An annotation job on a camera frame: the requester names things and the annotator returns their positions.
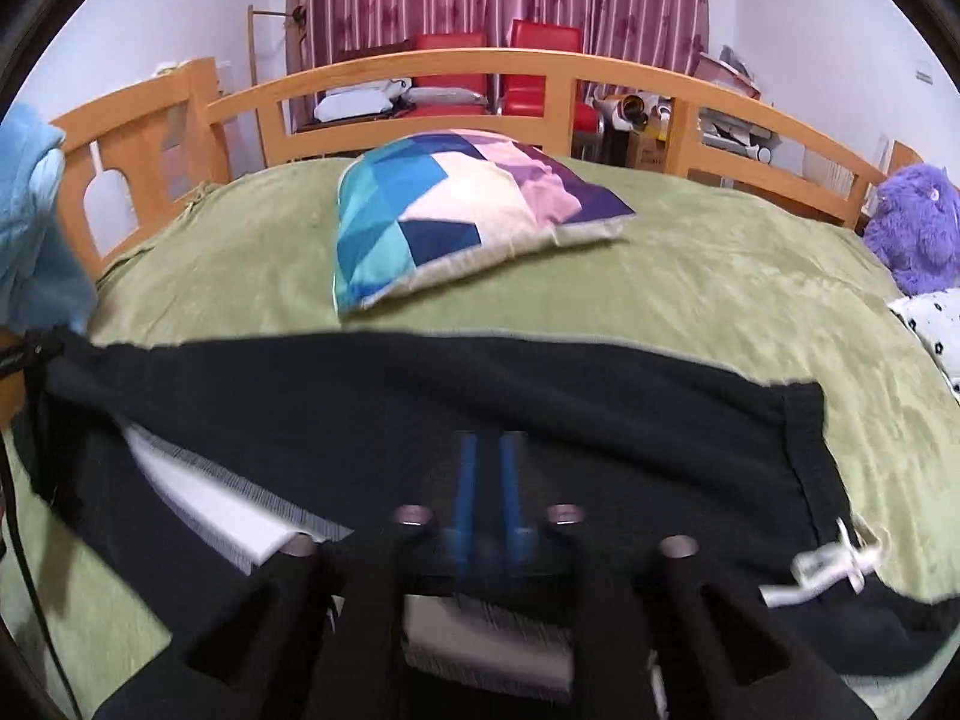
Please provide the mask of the wooden bed frame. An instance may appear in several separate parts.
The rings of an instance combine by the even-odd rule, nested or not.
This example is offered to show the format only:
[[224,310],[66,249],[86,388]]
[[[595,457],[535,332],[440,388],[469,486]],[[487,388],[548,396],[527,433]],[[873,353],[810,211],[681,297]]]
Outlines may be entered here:
[[[635,211],[619,242],[540,254],[339,316],[334,195],[350,154],[421,121],[295,133],[290,99],[398,75],[528,76],[527,114],[472,125],[571,154],[581,88],[667,94],[665,166],[576,164]],[[921,343],[890,312],[892,278],[854,218],[882,179],[789,115],[669,70],[532,49],[436,49],[300,71],[223,94],[210,59],[62,115],[59,215],[99,286],[96,343],[153,344],[316,330],[508,333],[623,341],[763,382],[814,379],[835,440],[918,426],[946,399]]]

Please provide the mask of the white black-flower pillow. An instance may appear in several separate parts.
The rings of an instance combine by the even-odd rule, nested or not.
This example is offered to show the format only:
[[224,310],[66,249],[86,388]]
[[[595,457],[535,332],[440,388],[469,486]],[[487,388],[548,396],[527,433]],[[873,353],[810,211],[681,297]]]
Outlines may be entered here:
[[928,351],[954,397],[960,392],[960,289],[903,296],[889,304]]

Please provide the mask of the green plush bed blanket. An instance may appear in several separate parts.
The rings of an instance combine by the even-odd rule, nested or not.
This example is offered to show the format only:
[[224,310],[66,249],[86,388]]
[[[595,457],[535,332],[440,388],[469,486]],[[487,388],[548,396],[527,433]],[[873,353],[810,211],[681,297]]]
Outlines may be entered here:
[[944,294],[740,192],[566,161],[595,244],[340,310],[359,161],[195,193],[39,338],[2,628],[96,717],[640,718],[687,632],[908,718],[958,655]]

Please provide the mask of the black pants white side stripe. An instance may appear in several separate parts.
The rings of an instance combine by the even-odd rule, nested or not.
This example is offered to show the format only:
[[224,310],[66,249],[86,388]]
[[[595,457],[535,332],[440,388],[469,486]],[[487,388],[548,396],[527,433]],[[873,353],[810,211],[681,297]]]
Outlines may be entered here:
[[530,455],[647,463],[700,491],[721,511],[724,570],[851,691],[921,670],[958,629],[955,596],[924,603],[878,578],[884,543],[851,509],[813,382],[619,344],[384,332],[140,348],[54,328],[2,367],[25,383],[14,453],[32,489],[172,637],[285,533],[343,541],[416,505],[451,538],[475,436],[470,533],[459,559],[413,555],[382,718],[579,718],[568,629],[496,594],[506,433]]

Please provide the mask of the colourful geometric pillow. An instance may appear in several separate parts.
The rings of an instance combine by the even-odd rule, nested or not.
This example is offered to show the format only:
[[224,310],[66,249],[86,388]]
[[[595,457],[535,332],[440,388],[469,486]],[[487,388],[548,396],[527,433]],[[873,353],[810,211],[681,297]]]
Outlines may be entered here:
[[335,309],[354,314],[540,250],[613,241],[633,218],[610,188],[506,135],[398,138],[340,177]]

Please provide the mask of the light blue plush blanket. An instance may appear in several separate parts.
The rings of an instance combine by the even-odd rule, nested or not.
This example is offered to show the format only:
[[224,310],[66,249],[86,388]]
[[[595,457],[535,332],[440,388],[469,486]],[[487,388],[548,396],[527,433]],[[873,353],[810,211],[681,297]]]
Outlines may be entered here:
[[82,333],[98,302],[57,218],[65,133],[16,103],[2,121],[2,325]]

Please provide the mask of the purple plush toy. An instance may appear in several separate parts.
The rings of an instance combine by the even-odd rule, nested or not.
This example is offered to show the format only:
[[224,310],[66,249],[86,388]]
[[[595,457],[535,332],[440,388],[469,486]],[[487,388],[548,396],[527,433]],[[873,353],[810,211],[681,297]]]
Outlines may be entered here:
[[877,190],[864,244],[907,296],[958,284],[958,190],[928,163],[892,174]]

